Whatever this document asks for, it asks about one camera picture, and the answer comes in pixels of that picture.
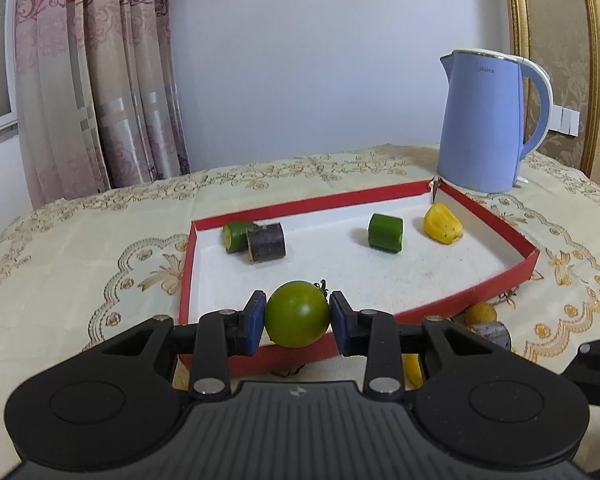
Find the window frame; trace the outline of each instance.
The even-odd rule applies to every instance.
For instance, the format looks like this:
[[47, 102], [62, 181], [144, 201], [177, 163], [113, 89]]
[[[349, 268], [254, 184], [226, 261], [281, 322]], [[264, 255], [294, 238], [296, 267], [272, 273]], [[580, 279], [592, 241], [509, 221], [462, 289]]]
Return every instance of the window frame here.
[[0, 0], [0, 12], [4, 21], [4, 68], [6, 71], [7, 93], [10, 110], [0, 116], [0, 132], [17, 124], [15, 91], [15, 6], [16, 0]]

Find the tablecloth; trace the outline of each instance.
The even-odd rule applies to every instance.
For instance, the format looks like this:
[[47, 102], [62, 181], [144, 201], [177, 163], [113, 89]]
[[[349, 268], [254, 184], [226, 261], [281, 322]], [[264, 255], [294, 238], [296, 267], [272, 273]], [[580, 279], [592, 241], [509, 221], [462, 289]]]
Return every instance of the tablecloth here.
[[[153, 314], [177, 317], [192, 219], [432, 178], [437, 155], [383, 145], [222, 168], [60, 200], [15, 221], [0, 236], [0, 476], [18, 463], [2, 412], [19, 383]], [[493, 302], [513, 351], [560, 372], [600, 338], [600, 187], [538, 153], [521, 174], [529, 183], [509, 193], [470, 195], [541, 249], [532, 279]], [[335, 357], [289, 380], [360, 382], [363, 367]], [[600, 408], [576, 461], [600, 467]]]

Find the brand logo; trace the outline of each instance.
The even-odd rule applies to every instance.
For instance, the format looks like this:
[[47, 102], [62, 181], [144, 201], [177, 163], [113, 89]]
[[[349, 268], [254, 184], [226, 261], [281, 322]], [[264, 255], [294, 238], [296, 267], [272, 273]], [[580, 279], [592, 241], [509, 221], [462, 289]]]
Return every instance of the brand logo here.
[[289, 390], [289, 393], [299, 399], [300, 397], [306, 395], [308, 392], [302, 386], [296, 386], [293, 390]]

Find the yellow vegetable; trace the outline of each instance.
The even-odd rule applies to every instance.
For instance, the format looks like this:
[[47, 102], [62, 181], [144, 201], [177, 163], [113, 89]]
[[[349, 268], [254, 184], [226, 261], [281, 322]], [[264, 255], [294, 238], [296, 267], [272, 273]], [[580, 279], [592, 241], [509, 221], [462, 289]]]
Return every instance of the yellow vegetable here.
[[422, 379], [422, 370], [420, 369], [418, 354], [403, 354], [402, 370], [404, 371], [404, 378], [407, 379], [414, 388], [422, 386], [424, 380]]
[[423, 228], [425, 234], [442, 244], [452, 244], [462, 237], [462, 224], [441, 203], [432, 205], [424, 215]]
[[495, 307], [482, 301], [470, 306], [464, 313], [465, 325], [478, 325], [480, 323], [491, 323], [498, 320], [498, 313]]

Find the kettle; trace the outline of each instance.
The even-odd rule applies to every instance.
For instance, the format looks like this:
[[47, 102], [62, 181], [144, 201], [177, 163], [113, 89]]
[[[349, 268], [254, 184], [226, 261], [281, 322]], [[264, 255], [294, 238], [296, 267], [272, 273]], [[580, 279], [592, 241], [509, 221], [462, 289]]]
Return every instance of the kettle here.
[[[520, 161], [549, 130], [554, 94], [549, 75], [524, 57], [493, 50], [454, 50], [440, 58], [449, 81], [438, 173], [460, 187], [485, 193], [511, 190]], [[540, 114], [524, 141], [523, 77], [538, 88]]]

